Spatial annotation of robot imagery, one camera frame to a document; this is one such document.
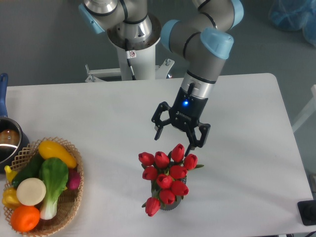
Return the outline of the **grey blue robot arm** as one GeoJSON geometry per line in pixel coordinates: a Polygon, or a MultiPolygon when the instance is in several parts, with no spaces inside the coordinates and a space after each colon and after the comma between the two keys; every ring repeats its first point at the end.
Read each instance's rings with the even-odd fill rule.
{"type": "Polygon", "coordinates": [[[238,0],[196,0],[194,6],[198,13],[192,19],[161,25],[145,0],[84,0],[79,5],[89,28],[106,33],[116,47],[122,80],[157,78],[157,43],[189,62],[173,105],[160,103],[152,117],[156,139],[171,124],[186,133],[188,151],[206,142],[210,125],[200,116],[234,44],[228,30],[244,15],[238,0]]]}

